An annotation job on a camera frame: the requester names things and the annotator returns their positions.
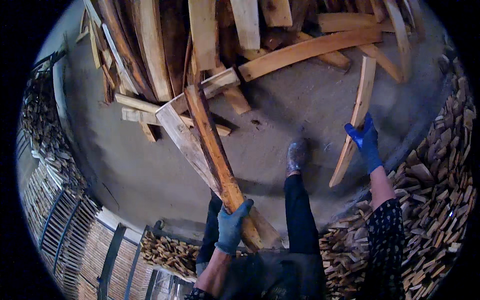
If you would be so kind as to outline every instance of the teal work glove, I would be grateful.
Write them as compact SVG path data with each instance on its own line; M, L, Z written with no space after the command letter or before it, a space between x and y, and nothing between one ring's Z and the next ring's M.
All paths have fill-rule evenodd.
M218 242L215 243L215 247L221 252L235 255L241 239L240 231L243 217L248 215L252 206L253 200L248 199L233 214L229 215L222 205L218 214Z
M382 161L378 155L378 133L373 125L372 116L367 113L365 116L365 125L363 130L359 131L353 128L352 124L345 125L345 131L352 140L357 144L363 161L367 164L367 174L373 172L379 166L382 166Z

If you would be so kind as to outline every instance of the concrete floor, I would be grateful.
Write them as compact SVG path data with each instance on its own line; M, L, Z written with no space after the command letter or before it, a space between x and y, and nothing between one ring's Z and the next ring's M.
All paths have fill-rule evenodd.
M72 6L81 8L79 2ZM443 28L422 7L427 39L412 43L410 81L396 84L380 67L375 75L370 113L379 132L380 155L389 167L416 146L419 135L425 136L443 104L439 94L444 78L436 64L443 50ZM81 9L69 10L60 22L78 27L80 15ZM121 120L120 104L102 103L102 71L94 67L90 41L85 38L75 45L77 31L73 32L68 34L65 103L77 161L93 194L110 211L138 227L163 218L170 230L201 238L210 199L207 185L163 129L162 139L151 144L139 124ZM399 65L394 35L384 34L378 47ZM241 116L222 96L210 102L212 112L238 126L221 140L240 188L283 236L287 234L282 191L285 154L301 125L312 144L312 163L304 172L304 181L318 227L344 212L368 183L356 153L342 183L328 187L360 79L362 53L354 48L342 52L352 60L347 73L310 59L243 85L254 109Z

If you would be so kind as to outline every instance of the shoe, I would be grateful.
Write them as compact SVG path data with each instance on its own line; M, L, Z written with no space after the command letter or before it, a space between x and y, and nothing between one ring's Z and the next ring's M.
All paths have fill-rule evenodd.
M293 171L300 171L307 161L307 140L294 140L287 150L287 175Z

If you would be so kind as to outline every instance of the person's left hand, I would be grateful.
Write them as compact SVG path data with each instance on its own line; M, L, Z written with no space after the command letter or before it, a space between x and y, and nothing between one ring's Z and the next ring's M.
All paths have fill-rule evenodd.
M215 243L217 249L226 254L235 255L241 239L240 231L242 220L248 215L252 206L253 200L248 199L243 202L233 214L229 215L222 205L222 209L218 214L219 235L218 242Z

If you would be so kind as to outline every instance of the pant leg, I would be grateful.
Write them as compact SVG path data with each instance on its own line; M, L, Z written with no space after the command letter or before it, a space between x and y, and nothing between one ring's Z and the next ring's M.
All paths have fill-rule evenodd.
M301 175L285 179L284 192L290 252L320 254L318 231Z
M215 250L215 243L218 241L218 213L222 208L222 200L212 191L212 199L208 204L207 222L205 225L202 246L197 256L197 264L207 263Z

